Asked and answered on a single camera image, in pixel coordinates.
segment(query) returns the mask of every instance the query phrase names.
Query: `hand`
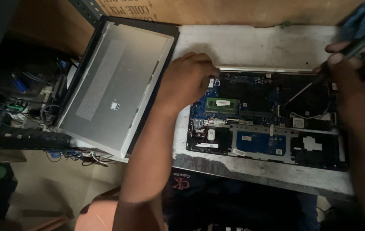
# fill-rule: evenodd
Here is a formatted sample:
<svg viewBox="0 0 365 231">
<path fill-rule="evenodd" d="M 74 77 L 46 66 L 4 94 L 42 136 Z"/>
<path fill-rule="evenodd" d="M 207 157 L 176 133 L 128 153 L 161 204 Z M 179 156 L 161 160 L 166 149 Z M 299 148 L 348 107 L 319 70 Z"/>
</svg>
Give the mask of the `hand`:
<svg viewBox="0 0 365 231">
<path fill-rule="evenodd" d="M 219 74 L 220 71 L 212 65 L 208 55 L 187 53 L 168 66 L 154 106 L 161 108 L 163 112 L 177 115 L 206 93 L 210 76 Z"/>
<path fill-rule="evenodd" d="M 348 42 L 328 45 L 327 52 L 338 52 Z M 349 61 L 340 53 L 328 59 L 331 74 L 339 89 L 339 112 L 347 128 L 365 143 L 365 58 Z"/>
</svg>

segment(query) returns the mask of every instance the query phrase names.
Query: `white label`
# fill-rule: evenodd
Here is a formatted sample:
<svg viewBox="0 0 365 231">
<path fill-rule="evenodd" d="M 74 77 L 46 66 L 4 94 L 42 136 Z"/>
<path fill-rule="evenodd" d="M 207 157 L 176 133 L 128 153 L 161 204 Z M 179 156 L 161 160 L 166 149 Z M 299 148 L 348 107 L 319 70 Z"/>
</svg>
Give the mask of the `white label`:
<svg viewBox="0 0 365 231">
<path fill-rule="evenodd" d="M 271 124 L 270 126 L 270 136 L 273 136 L 274 135 L 274 125 Z"/>
<path fill-rule="evenodd" d="M 251 136 L 242 136 L 242 140 L 251 141 L 252 140 L 252 137 Z"/>
<path fill-rule="evenodd" d="M 120 105 L 118 104 L 118 103 L 116 103 L 116 102 L 112 102 L 111 103 L 111 109 L 113 109 L 113 110 L 117 110 L 118 109 L 118 107 L 119 107 Z"/>
<path fill-rule="evenodd" d="M 218 148 L 218 144 L 207 144 L 207 143 L 201 143 L 195 145 L 196 147 L 205 147 L 205 148 Z"/>
<path fill-rule="evenodd" d="M 231 105 L 231 101 L 217 99 L 217 106 Z"/>
<path fill-rule="evenodd" d="M 331 121 L 331 114 L 330 113 L 326 113 L 323 117 L 321 117 L 319 120 L 326 120 L 326 121 Z"/>
<path fill-rule="evenodd" d="M 292 118 L 292 127 L 304 128 L 304 119 L 303 118 Z"/>
<path fill-rule="evenodd" d="M 208 85 L 208 88 L 213 88 L 214 87 L 214 79 L 210 79 L 210 84 Z"/>
<path fill-rule="evenodd" d="M 240 155 L 240 156 L 245 156 L 245 152 L 241 151 L 241 150 L 238 150 L 236 148 L 233 149 L 233 153 L 234 154 L 237 154 L 237 155 Z"/>
</svg>

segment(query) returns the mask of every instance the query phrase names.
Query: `wall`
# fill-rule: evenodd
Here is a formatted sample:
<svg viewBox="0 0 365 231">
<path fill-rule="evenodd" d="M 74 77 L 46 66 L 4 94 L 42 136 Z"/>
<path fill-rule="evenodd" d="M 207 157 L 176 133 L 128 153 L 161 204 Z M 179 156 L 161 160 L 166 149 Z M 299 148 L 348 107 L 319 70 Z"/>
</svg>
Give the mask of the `wall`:
<svg viewBox="0 0 365 231">
<path fill-rule="evenodd" d="M 94 28 L 67 0 L 20 0 L 8 29 L 19 39 L 82 55 Z"/>
<path fill-rule="evenodd" d="M 365 0 L 95 0 L 107 15 L 180 25 L 336 25 Z"/>
<path fill-rule="evenodd" d="M 365 0 L 90 0 L 107 15 L 179 25 L 336 25 Z M 82 55 L 94 28 L 67 0 L 20 0 L 9 34 Z"/>
</svg>

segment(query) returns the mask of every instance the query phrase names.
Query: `white cable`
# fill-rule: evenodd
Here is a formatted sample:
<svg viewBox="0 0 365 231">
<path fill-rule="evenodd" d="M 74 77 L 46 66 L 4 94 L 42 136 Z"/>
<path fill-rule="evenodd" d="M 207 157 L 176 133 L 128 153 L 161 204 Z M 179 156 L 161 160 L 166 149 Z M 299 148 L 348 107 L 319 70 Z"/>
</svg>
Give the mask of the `white cable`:
<svg viewBox="0 0 365 231">
<path fill-rule="evenodd" d="M 96 161 L 96 163 L 98 162 L 98 163 L 100 163 L 100 164 L 117 164 L 117 161 L 115 162 L 115 163 L 108 163 L 108 162 L 103 162 L 102 160 L 107 160 L 108 158 L 110 158 L 110 157 L 113 157 L 114 155 L 111 155 L 110 154 L 110 156 L 109 157 L 106 157 L 106 158 L 104 158 L 104 159 L 102 159 L 102 160 L 98 160 L 97 159 L 97 157 L 95 156 L 95 152 L 92 152 L 91 153 L 91 156 L 95 159 L 95 161 Z"/>
</svg>

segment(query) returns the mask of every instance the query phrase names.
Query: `person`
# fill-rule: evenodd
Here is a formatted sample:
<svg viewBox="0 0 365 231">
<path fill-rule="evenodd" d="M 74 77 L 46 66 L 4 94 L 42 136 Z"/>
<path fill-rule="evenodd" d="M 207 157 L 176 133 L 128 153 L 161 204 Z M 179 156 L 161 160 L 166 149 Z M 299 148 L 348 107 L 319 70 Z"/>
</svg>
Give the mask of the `person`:
<svg viewBox="0 0 365 231">
<path fill-rule="evenodd" d="M 365 213 L 365 62 L 356 58 L 346 60 L 338 53 L 346 45 L 332 44 L 325 50 L 334 53 L 329 57 L 328 65 L 339 89 L 339 113 L 349 132 L 350 175 Z M 203 53 L 187 53 L 168 66 L 155 103 L 129 159 L 113 230 L 165 229 L 161 194 L 171 171 L 177 115 L 205 94 L 210 76 L 218 75 L 219 70 L 213 66 L 210 57 Z M 213 222 L 224 221 L 218 218 Z"/>
</svg>

